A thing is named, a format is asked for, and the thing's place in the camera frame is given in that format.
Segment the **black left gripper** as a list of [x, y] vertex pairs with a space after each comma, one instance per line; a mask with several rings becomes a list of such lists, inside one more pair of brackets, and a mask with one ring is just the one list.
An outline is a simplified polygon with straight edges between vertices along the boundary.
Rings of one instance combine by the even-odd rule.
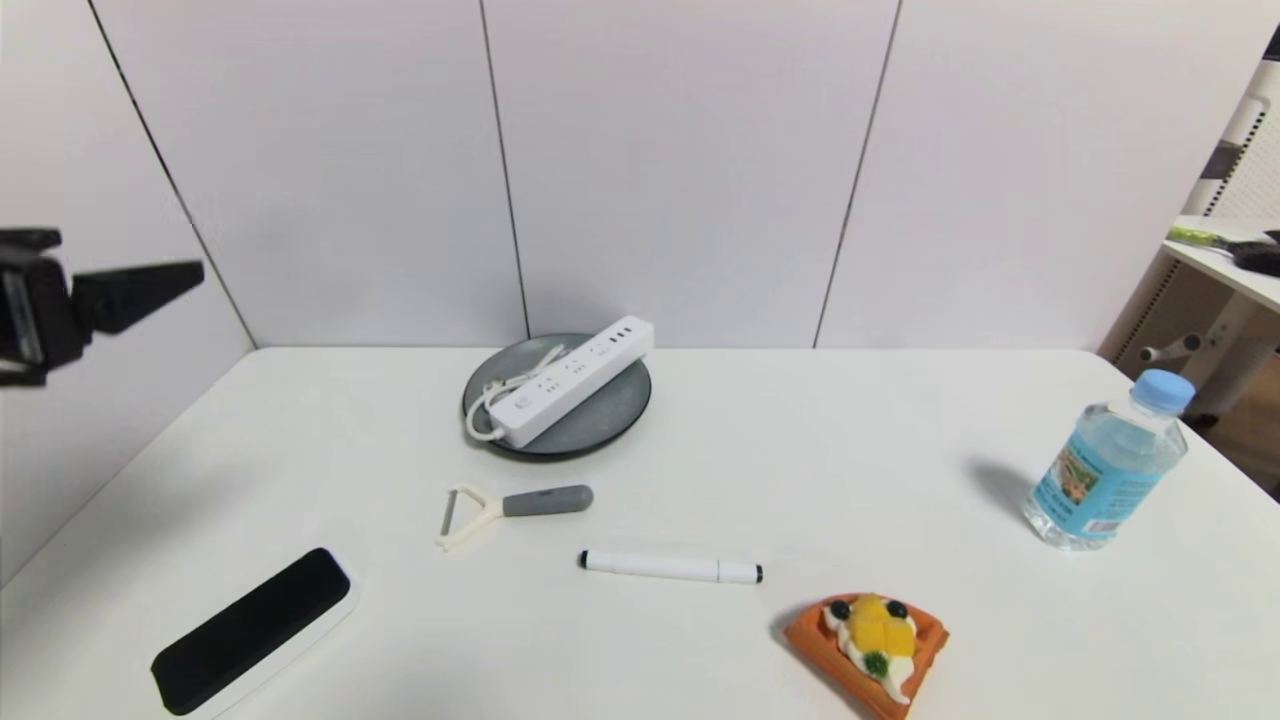
[[42, 387], [78, 363], [84, 333], [120, 334], [198, 287], [201, 261], [127, 266], [72, 277], [50, 251], [55, 228], [1, 229], [1, 386]]

